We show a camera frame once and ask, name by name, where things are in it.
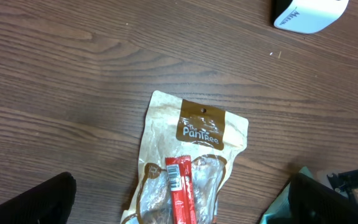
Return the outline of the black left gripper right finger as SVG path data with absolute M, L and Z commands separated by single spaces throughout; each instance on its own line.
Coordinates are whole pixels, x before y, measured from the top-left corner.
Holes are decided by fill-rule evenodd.
M 295 224 L 358 224 L 358 204 L 301 173 L 291 178 L 288 201 Z

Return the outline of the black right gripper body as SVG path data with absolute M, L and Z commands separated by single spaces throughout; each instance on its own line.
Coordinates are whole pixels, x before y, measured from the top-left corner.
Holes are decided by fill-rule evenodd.
M 358 169 L 338 174 L 330 173 L 326 177 L 335 192 L 346 193 L 350 202 L 357 202 L 354 190 L 358 189 Z

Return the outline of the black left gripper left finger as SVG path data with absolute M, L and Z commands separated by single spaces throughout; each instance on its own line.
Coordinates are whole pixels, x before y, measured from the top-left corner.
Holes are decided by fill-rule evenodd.
M 62 172 L 0 204 L 0 224 L 66 224 L 75 195 L 76 180 Z

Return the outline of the teal snack packet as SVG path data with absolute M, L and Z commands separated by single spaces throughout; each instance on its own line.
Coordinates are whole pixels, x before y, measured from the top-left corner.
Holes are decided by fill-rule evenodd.
M 290 202 L 288 199 L 291 182 L 294 176 L 294 174 L 290 176 L 277 198 L 261 216 L 260 224 L 293 224 L 295 222 L 293 215 L 291 214 Z

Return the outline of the red stick snack packet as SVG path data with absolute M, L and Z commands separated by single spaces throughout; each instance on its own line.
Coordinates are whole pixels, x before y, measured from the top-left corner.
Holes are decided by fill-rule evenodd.
M 197 224 L 191 157 L 168 157 L 165 163 L 172 196 L 174 223 Z

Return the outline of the beige brown snack bag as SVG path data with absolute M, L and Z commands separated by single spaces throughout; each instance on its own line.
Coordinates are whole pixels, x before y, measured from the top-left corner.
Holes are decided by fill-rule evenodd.
M 139 183 L 121 223 L 184 223 L 176 192 L 191 196 L 196 223 L 215 223 L 218 193 L 247 147 L 247 119 L 154 91 L 145 117 Z

